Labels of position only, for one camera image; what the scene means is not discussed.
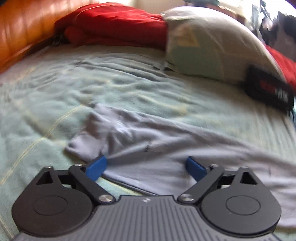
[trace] gray plastic base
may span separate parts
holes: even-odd
[[[239,241],[214,230],[196,208],[181,205],[172,196],[122,196],[111,205],[100,205],[80,229],[54,238],[20,233],[14,241]],[[248,239],[279,241],[273,234]]]

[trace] round black disc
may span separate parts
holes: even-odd
[[[255,235],[273,229],[281,208],[268,190],[253,185],[211,192],[202,201],[205,218],[219,229],[238,235]]]
[[[84,193],[45,184],[36,186],[34,195],[31,192],[21,195],[12,207],[12,217],[22,232],[52,237],[79,227],[92,209],[92,202]]]

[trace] pillow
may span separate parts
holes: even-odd
[[[184,6],[165,11],[163,18],[168,23],[166,61],[174,71],[241,82],[253,64],[285,80],[260,40],[230,16]]]

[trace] wrinkled fabric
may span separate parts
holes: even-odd
[[[97,104],[66,151],[86,162],[105,155],[106,177],[157,195],[178,196],[195,183],[185,170],[188,156],[248,166],[279,201],[279,226],[296,227],[296,165],[213,131]]]

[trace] bed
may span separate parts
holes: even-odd
[[[161,50],[45,47],[54,22],[88,3],[28,1],[17,8],[17,1],[8,0],[0,8],[0,240],[18,234],[11,206],[43,166],[67,169],[80,162],[64,148],[96,103],[217,131],[296,166],[290,118],[252,100],[238,86],[157,70],[154,66],[165,56]],[[103,178],[97,182],[116,197],[141,195]],[[295,240],[296,230],[278,229],[277,234]]]

